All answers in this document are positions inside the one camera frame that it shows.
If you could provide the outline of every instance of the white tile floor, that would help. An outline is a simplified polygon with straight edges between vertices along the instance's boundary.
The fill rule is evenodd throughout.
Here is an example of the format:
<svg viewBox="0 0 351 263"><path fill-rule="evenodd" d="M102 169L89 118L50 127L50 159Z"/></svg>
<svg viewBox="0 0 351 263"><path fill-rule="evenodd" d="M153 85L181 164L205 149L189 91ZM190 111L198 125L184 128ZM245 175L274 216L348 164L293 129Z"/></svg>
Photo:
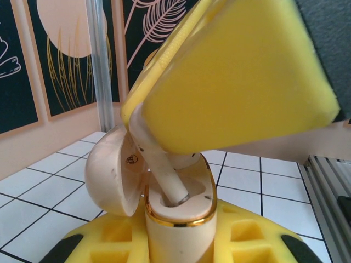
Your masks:
<svg viewBox="0 0 351 263"><path fill-rule="evenodd" d="M70 230L102 215L84 185L96 132L0 181L0 263L37 263ZM203 153L218 197L298 233L331 263L296 163L223 151Z"/></svg>

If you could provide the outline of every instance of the gold rim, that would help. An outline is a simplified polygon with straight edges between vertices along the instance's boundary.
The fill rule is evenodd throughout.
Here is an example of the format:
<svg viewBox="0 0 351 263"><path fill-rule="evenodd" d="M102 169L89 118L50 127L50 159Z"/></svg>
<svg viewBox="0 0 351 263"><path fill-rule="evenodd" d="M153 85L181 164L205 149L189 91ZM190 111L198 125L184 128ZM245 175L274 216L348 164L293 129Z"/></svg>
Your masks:
<svg viewBox="0 0 351 263"><path fill-rule="evenodd" d="M168 218L164 218L163 216L159 216L154 211L152 211L152 207L150 204L149 200L149 185L145 186L145 193L144 193L144 199L145 199L145 207L146 207L146 213L148 217L155 223L158 223L160 225L164 226L170 226L170 227L188 227L188 226L200 226L203 225L207 222L209 222L215 215L216 210L217 210L217 190L216 190L216 184L214 183L212 172L210 169L210 166L208 165L207 160L205 157L200 154L203 160L206 163L206 167L208 171L211 174L211 184L212 184L212 192L213 192L213 199L212 199L212 205L209 210L209 212L201 219L195 220L195 221L181 221L181 220L171 220Z"/></svg>

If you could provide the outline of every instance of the case lid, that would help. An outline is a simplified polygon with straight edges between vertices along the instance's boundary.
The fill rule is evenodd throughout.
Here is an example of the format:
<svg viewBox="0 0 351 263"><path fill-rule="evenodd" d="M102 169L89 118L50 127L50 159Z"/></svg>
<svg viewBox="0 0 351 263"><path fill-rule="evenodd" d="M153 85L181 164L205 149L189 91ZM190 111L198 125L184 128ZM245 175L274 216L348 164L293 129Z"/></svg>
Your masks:
<svg viewBox="0 0 351 263"><path fill-rule="evenodd" d="M148 180L148 166L125 127L116 126L98 141L85 169L88 192L101 209L132 216Z"/></svg>

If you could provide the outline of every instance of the metal pole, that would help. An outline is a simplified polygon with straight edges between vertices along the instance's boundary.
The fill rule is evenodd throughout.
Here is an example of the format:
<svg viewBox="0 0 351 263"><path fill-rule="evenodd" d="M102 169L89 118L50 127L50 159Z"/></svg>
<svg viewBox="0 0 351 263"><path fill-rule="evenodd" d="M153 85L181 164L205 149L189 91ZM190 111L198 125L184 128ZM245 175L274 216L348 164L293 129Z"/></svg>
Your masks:
<svg viewBox="0 0 351 263"><path fill-rule="evenodd" d="M102 0L86 0L95 94L101 130L115 126Z"/></svg>

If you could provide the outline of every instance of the small logo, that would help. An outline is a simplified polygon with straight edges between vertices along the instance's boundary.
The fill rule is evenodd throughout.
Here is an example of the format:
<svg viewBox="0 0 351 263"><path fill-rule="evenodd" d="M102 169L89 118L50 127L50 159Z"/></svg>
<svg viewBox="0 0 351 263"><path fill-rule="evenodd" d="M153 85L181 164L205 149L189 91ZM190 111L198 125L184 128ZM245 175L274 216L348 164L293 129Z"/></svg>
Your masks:
<svg viewBox="0 0 351 263"><path fill-rule="evenodd" d="M136 155L131 155L127 158L126 162L129 164L134 164L138 161L138 157Z"/></svg>

